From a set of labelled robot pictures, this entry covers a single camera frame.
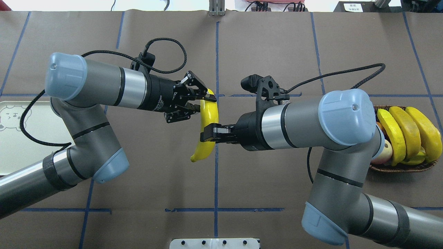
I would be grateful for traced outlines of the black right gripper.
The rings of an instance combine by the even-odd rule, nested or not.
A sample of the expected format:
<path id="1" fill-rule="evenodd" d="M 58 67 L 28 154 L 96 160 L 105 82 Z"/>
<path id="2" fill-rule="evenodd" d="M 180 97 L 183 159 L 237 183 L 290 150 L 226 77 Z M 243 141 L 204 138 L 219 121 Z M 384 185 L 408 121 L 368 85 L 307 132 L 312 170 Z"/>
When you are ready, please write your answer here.
<path id="1" fill-rule="evenodd" d="M 239 143 L 247 151 L 267 150 L 256 131 L 255 111 L 241 115 L 235 125 L 210 123 L 200 133 L 200 142 Z"/>

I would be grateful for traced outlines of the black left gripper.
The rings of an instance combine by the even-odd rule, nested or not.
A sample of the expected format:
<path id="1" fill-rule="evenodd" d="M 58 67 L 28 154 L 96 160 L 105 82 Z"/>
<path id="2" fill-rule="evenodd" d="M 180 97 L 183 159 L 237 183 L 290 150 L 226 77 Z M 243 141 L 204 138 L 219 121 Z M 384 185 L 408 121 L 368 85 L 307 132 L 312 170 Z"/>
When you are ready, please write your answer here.
<path id="1" fill-rule="evenodd" d="M 164 112 L 167 123 L 190 119 L 191 115 L 200 112 L 199 104 L 187 101 L 204 100 L 216 102 L 217 98 L 204 82 L 192 71 L 187 71 L 181 81 L 173 81 L 164 77 L 146 74 L 147 91 L 140 109 Z"/>

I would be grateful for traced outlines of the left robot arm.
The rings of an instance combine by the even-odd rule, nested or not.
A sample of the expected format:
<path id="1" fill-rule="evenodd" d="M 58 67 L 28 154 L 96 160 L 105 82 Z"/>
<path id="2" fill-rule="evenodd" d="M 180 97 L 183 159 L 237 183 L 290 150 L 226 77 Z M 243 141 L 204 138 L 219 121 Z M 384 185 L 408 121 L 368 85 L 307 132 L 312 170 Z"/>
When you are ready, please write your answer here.
<path id="1" fill-rule="evenodd" d="M 74 145 L 62 146 L 43 160 L 1 178 L 1 218 L 92 178 L 104 183 L 129 167 L 102 105 L 163 112 L 168 123 L 204 110 L 193 100 L 216 98 L 191 71 L 173 81 L 151 74 L 154 55 L 142 52 L 130 68 L 53 53 L 45 92 Z"/>

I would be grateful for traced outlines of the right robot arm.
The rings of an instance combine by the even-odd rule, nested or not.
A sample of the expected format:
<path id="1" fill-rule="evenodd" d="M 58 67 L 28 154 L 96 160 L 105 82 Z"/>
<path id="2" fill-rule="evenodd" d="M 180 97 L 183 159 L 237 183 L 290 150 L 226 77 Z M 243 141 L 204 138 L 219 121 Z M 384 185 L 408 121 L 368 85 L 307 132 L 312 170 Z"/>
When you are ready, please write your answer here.
<path id="1" fill-rule="evenodd" d="M 240 144 L 248 151 L 323 147 L 302 218 L 308 234 L 336 246 L 351 234 L 386 247 L 442 248 L 440 217 L 362 193 L 370 161 L 385 140 L 365 91 L 282 103 L 288 99 L 283 90 L 261 87 L 254 112 L 233 125 L 207 125 L 200 140 Z"/>

